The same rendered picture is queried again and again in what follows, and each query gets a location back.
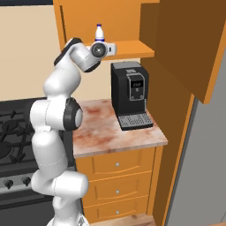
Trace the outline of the white blue-capped water bottle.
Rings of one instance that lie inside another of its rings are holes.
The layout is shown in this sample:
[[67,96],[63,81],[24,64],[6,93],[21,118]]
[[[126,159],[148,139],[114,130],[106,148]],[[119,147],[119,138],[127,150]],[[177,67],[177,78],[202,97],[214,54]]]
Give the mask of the white blue-capped water bottle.
[[105,41],[104,32],[102,30],[102,25],[98,24],[95,30],[95,40],[96,41]]

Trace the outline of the brown cabinet door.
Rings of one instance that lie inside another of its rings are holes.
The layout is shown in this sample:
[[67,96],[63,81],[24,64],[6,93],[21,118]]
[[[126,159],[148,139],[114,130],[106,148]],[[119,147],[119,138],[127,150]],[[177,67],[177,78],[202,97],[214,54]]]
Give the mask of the brown cabinet door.
[[226,50],[226,0],[142,0],[139,39],[199,101],[210,103]]

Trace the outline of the brown tall cabinet panel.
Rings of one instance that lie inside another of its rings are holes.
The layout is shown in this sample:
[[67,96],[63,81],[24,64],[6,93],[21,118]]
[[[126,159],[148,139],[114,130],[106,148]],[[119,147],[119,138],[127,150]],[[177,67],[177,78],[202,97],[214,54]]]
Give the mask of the brown tall cabinet panel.
[[194,95],[155,58],[141,58],[140,62],[149,73],[147,109],[168,140],[162,150],[153,208],[156,226],[165,226]]

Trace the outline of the black coffee machine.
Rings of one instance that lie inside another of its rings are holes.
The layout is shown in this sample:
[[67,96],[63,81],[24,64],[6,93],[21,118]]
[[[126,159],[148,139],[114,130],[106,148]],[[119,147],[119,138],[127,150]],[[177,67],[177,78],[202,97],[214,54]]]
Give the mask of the black coffee machine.
[[110,65],[111,103],[122,131],[152,127],[147,115],[149,75],[136,61]]

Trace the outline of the dark range hood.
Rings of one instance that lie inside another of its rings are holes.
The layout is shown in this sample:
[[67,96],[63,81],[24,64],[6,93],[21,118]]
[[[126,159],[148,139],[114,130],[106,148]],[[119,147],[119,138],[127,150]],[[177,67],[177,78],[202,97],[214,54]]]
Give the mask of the dark range hood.
[[53,0],[0,0],[0,6],[52,5]]

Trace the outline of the orange drawer front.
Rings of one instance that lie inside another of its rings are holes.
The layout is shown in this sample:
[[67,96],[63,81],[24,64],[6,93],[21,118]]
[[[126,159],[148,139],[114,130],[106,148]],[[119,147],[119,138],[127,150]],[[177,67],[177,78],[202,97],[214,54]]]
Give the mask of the orange drawer front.
[[87,175],[90,181],[150,171],[153,168],[154,151],[155,148],[150,147],[83,157],[76,160],[77,170]]
[[112,201],[146,196],[149,192],[151,171],[92,181],[83,197],[85,207]]
[[107,221],[129,215],[143,214],[147,211],[147,201],[148,196],[143,196],[136,199],[121,200],[98,206],[85,207],[84,214],[90,223]]

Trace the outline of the black stove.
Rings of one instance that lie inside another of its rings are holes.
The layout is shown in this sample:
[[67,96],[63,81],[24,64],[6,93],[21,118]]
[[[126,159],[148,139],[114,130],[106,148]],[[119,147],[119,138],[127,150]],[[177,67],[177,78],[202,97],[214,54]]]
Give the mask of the black stove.
[[[34,191],[31,183],[25,186],[21,181],[22,177],[32,179],[38,170],[32,147],[34,128],[29,117],[33,103],[38,100],[44,98],[0,102],[0,209],[53,200],[50,195]],[[61,131],[59,136],[71,170],[74,165],[72,131]],[[10,189],[4,185],[5,179],[13,181]]]

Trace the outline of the grey fridge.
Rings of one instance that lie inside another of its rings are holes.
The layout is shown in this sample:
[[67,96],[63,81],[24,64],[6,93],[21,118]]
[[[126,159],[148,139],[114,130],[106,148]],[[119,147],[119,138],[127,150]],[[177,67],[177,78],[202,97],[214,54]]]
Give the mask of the grey fridge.
[[210,103],[196,100],[165,226],[226,222],[226,49]]

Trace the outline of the orange wall cabinet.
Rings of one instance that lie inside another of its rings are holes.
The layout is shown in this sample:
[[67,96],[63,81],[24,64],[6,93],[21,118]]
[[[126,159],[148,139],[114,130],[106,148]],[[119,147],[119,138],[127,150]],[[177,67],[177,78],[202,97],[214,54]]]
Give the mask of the orange wall cabinet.
[[106,60],[154,57],[154,50],[141,37],[141,16],[145,7],[154,16],[148,32],[154,38],[160,0],[52,0],[60,49],[79,37],[87,46],[94,42],[96,25],[101,24],[106,42],[117,45],[117,54]]

